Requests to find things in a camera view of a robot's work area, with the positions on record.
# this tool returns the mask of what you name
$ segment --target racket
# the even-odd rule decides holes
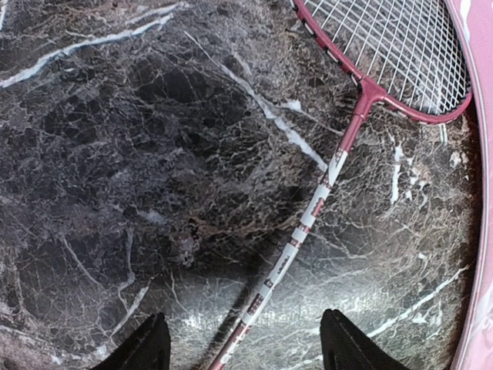
[[[314,225],[374,104],[424,124],[447,123],[471,101],[468,71],[442,0],[290,0],[323,51],[360,94],[336,153],[289,242],[209,370],[220,370],[281,282]]]

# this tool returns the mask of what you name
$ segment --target black object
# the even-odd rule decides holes
[[[409,370],[338,310],[324,312],[320,337],[325,370]]]
[[[163,313],[149,316],[92,370],[169,370],[171,340]]]

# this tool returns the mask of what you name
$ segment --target marble surface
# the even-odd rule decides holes
[[[356,89],[284,1],[0,5],[0,369],[81,369],[165,312],[204,368],[276,260]],[[412,369],[450,365],[481,211],[470,116],[374,109],[231,369],[320,369],[338,308]]]

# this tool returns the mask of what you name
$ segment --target racket strings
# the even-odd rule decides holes
[[[442,0],[305,0],[334,44],[387,93],[440,115],[468,94],[468,74]]]

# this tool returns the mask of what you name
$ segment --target red racket frame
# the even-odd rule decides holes
[[[330,160],[329,167],[322,176],[300,222],[291,234],[290,241],[286,243],[282,254],[278,257],[277,262],[270,271],[267,279],[260,285],[255,292],[255,295],[250,299],[249,304],[243,310],[241,318],[236,323],[235,328],[230,333],[230,336],[224,343],[219,354],[208,367],[208,370],[221,370],[230,360],[232,354],[236,351],[241,341],[245,338],[245,335],[253,326],[255,320],[265,308],[274,288],[280,283],[290,265],[293,263],[297,252],[301,248],[301,245],[320,214],[344,161],[347,158],[347,154],[353,146],[357,132],[368,117],[371,107],[375,103],[382,103],[385,108],[397,112],[403,117],[409,117],[419,123],[436,125],[439,123],[447,123],[458,118],[468,107],[472,98],[471,89],[469,88],[466,97],[464,98],[464,102],[453,111],[441,116],[432,116],[404,105],[392,96],[389,96],[384,88],[380,87],[373,79],[356,68],[352,61],[336,47],[327,34],[320,28],[308,8],[305,6],[304,0],[290,0],[290,2],[293,10],[297,13],[298,18],[305,25],[308,32],[316,39],[317,44],[335,62],[337,62],[348,75],[350,75],[354,83],[360,87],[361,94],[354,108],[349,127],[343,135],[339,147],[337,148],[337,152]]]

